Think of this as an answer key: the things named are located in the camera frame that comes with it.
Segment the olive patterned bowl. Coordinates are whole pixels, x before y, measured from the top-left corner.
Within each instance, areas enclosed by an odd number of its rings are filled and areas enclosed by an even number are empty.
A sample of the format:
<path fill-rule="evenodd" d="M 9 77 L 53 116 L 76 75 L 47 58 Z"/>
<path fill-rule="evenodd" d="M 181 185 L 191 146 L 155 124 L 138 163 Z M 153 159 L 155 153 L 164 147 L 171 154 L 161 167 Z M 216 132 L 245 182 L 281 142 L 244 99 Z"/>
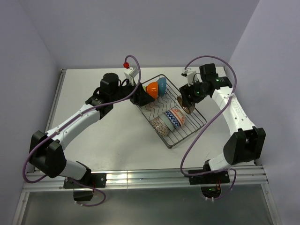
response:
<path fill-rule="evenodd" d="M 177 96 L 177 101 L 179 102 L 179 105 L 181 106 L 181 108 L 184 110 L 185 113 L 191 114 L 195 110 L 195 104 L 194 103 L 190 107 L 183 106 L 183 99 L 182 99 L 181 95 Z"/>

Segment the orange bowl white inside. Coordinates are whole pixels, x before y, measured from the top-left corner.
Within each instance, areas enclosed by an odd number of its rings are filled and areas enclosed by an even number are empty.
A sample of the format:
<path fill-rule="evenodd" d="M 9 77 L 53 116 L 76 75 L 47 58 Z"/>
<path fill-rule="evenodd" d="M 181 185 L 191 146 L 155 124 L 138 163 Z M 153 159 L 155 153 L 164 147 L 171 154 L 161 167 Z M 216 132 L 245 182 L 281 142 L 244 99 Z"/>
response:
<path fill-rule="evenodd" d="M 146 86 L 146 93 L 154 99 L 158 97 L 158 82 L 151 82 Z"/>

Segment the orange floral bowl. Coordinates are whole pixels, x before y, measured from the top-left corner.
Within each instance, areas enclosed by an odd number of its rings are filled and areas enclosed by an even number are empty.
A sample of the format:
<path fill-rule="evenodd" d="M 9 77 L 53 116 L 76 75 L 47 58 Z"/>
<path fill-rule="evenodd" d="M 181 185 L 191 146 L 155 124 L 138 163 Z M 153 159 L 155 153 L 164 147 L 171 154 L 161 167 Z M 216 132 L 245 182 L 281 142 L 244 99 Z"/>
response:
<path fill-rule="evenodd" d="M 170 109 L 170 112 L 177 118 L 180 126 L 185 123 L 185 112 L 183 109 L 173 108 Z"/>

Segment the orange patterned bowl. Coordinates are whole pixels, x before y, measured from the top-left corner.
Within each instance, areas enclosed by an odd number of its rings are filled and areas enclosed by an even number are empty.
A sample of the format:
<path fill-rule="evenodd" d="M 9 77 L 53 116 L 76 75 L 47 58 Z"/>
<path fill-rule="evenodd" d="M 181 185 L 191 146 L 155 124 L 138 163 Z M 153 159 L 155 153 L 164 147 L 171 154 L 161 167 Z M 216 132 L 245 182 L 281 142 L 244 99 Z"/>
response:
<path fill-rule="evenodd" d="M 173 125 L 174 128 L 178 128 L 181 126 L 180 120 L 173 110 L 165 111 L 164 115 L 171 122 L 171 124 Z"/>

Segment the blue ceramic bowl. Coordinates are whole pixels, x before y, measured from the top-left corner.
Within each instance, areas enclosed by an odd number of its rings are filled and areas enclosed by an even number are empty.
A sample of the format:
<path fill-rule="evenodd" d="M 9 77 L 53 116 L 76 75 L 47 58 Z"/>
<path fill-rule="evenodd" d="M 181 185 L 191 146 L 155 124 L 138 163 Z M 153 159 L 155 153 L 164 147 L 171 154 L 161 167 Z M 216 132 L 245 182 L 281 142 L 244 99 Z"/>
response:
<path fill-rule="evenodd" d="M 159 97 L 162 97 L 165 95 L 166 92 L 166 86 L 167 86 L 167 81 L 165 77 L 161 77 L 157 80 L 157 84 L 158 84 L 158 92 L 157 95 Z"/>

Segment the brown patterned bowl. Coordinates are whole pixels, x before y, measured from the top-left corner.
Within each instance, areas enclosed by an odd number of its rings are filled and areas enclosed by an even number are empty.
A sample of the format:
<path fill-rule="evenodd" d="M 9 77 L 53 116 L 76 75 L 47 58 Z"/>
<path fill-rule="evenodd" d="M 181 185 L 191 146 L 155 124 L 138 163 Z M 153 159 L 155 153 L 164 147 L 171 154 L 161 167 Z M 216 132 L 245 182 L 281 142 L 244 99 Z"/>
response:
<path fill-rule="evenodd" d="M 156 130 L 156 132 L 161 136 L 167 136 L 169 133 L 168 126 L 161 120 L 160 117 L 156 117 L 150 121 L 152 127 Z"/>

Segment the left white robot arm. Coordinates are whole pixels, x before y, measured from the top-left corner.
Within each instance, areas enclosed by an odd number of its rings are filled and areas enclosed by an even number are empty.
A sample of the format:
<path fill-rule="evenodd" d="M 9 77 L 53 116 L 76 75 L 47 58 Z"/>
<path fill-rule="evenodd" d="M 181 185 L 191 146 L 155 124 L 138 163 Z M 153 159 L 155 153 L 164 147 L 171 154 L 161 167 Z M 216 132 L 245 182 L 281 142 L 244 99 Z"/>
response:
<path fill-rule="evenodd" d="M 88 186 L 92 182 L 91 169 L 78 161 L 67 160 L 64 150 L 87 127 L 104 118 L 115 103 L 127 99 L 137 106 L 155 100 L 141 83 L 120 81 L 115 73 L 104 74 L 100 86 L 73 116 L 45 133 L 33 134 L 27 161 L 50 178 L 62 176 L 80 187 Z"/>

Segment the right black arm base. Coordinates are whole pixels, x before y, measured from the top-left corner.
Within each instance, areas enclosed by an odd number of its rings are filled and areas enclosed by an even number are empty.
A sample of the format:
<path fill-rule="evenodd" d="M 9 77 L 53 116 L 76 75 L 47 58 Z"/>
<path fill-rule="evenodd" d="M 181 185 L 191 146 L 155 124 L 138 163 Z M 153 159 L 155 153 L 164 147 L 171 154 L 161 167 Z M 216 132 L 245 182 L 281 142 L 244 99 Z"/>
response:
<path fill-rule="evenodd" d="M 188 179 L 190 185 L 200 185 L 201 193 L 210 199 L 220 197 L 221 185 L 230 183 L 228 172 L 191 176 Z"/>

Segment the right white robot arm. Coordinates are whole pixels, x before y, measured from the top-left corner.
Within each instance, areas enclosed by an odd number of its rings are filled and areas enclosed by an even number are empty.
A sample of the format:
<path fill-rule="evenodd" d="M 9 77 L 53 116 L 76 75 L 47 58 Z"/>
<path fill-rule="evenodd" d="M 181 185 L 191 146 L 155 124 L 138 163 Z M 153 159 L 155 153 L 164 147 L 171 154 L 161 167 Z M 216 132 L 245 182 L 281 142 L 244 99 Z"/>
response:
<path fill-rule="evenodd" d="M 203 178 L 212 183 L 219 170 L 260 158 L 266 133 L 257 128 L 242 109 L 234 94 L 234 85 L 227 76 L 219 76 L 215 64 L 199 67 L 200 77 L 191 68 L 183 69 L 187 84 L 180 87 L 182 107 L 192 107 L 209 96 L 220 109 L 230 131 L 230 138 L 218 156 L 208 159 L 203 166 Z"/>

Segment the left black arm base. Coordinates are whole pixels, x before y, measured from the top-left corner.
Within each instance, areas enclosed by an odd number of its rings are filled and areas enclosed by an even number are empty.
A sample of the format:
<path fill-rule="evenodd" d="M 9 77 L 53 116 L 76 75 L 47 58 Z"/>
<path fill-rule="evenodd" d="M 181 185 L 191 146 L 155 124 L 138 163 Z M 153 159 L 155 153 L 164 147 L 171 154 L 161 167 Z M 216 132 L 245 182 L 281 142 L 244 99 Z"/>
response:
<path fill-rule="evenodd" d="M 89 187 L 90 191 L 76 191 L 75 189 Z M 86 178 L 73 181 L 71 178 L 65 178 L 63 188 L 73 189 L 73 199 L 77 202 L 89 202 L 96 193 L 94 188 L 105 188 L 106 173 L 90 173 Z"/>

